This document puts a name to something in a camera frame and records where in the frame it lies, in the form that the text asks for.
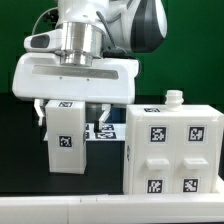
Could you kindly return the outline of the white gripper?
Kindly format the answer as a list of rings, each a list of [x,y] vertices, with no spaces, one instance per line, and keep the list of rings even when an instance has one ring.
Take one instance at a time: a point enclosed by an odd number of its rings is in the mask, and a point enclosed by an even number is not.
[[[19,59],[13,79],[15,96],[35,99],[38,125],[46,123],[46,101],[73,100],[103,104],[94,123],[101,132],[111,111],[110,104],[131,104],[135,98],[135,77],[140,72],[136,59],[94,59],[89,67],[63,65],[58,51],[62,33],[50,31],[24,40],[26,53]]]

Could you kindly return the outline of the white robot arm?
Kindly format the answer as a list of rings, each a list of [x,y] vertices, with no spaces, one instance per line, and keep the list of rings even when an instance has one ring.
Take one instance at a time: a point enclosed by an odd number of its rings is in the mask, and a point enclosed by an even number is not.
[[[161,0],[55,0],[53,30],[24,39],[12,91],[44,100],[100,104],[100,130],[113,106],[135,99],[140,62],[131,53],[156,50],[167,35]]]

